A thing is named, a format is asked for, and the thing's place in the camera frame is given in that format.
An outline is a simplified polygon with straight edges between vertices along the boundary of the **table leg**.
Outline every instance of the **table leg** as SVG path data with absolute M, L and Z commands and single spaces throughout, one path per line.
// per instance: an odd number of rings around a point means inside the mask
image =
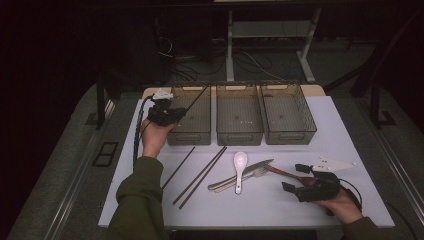
M 318 19 L 320 14 L 321 8 L 315 9 L 311 24 L 309 25 L 308 33 L 306 35 L 305 45 L 303 46 L 302 51 L 297 52 L 297 57 L 299 58 L 300 65 L 302 66 L 303 72 L 306 76 L 306 80 L 308 81 L 308 83 L 315 83 L 315 77 L 312 74 L 312 70 L 309 67 L 309 63 L 306 60 L 306 56 L 308 55 L 308 51 L 311 46 L 312 39 L 314 37 L 315 29 L 318 25 Z

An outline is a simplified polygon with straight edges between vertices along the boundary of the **green sleeve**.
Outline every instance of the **green sleeve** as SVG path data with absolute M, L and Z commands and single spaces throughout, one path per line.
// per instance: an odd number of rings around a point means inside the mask
M 107 239 L 166 239 L 160 177 L 163 165 L 150 157 L 137 160 L 133 173 L 116 193 L 118 208 L 110 221 Z
M 347 240 L 390 240 L 368 217 L 342 226 Z

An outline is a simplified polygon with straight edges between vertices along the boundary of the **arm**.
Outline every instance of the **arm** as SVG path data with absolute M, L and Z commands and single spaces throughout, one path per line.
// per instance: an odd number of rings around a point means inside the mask
M 340 190 L 334 199 L 318 201 L 316 204 L 330 209 L 342 223 L 342 229 L 348 240 L 389 240 L 374 222 L 364 217 L 344 190 Z
M 119 205 L 109 224 L 107 239 L 167 239 L 160 187 L 163 165 L 156 158 L 173 127 L 143 121 L 143 156 L 118 188 Z

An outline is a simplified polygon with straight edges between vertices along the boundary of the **hand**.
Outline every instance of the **hand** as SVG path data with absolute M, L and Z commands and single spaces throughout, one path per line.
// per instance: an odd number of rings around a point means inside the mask
M 348 224 L 364 217 L 349 194 L 343 189 L 340 189 L 337 196 L 333 199 L 316 201 L 314 203 L 323 208 L 330 209 L 343 224 Z
M 156 123 L 145 119 L 141 123 L 140 132 L 143 134 L 143 156 L 157 158 L 160 150 L 166 142 L 166 136 L 176 126 L 176 123 L 166 127 L 158 126 Z

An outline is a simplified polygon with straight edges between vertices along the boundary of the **white table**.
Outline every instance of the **white table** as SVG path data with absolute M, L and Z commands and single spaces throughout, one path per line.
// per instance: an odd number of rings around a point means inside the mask
M 233 156 L 237 151 L 247 153 L 248 165 L 273 158 L 275 160 L 271 162 L 272 166 L 298 175 L 302 173 L 295 171 L 295 164 L 313 165 L 320 156 L 356 163 L 355 168 L 340 170 L 335 174 L 354 184 L 361 192 L 364 215 L 371 217 L 377 226 L 394 226 L 332 99 L 326 96 L 312 96 L 306 99 L 318 128 L 309 145 L 269 146 L 262 141 L 262 144 L 256 147 L 228 147 L 197 191 L 180 210 L 178 206 L 185 197 L 176 205 L 172 202 L 222 148 L 216 144 L 215 101 L 212 101 L 212 144 L 196 146 L 166 186 L 163 195 L 165 226 L 169 229 L 318 229 L 339 225 L 335 217 L 327 216 L 312 203 L 299 203 L 293 194 L 285 192 L 281 186 L 282 181 L 296 186 L 301 186 L 300 183 L 274 173 L 244 181 L 241 195 L 236 195 L 234 188 L 221 193 L 209 191 L 207 185 L 235 175 Z M 146 103 L 146 110 L 152 105 L 149 103 L 149 101 Z M 99 225 L 102 227 L 108 226 L 117 207 L 115 194 L 119 184 L 132 172 L 133 138 L 140 105 L 141 101 L 134 113 L 99 220 Z M 162 184 L 191 148 L 192 146 L 165 144 L 158 156 L 164 165 Z

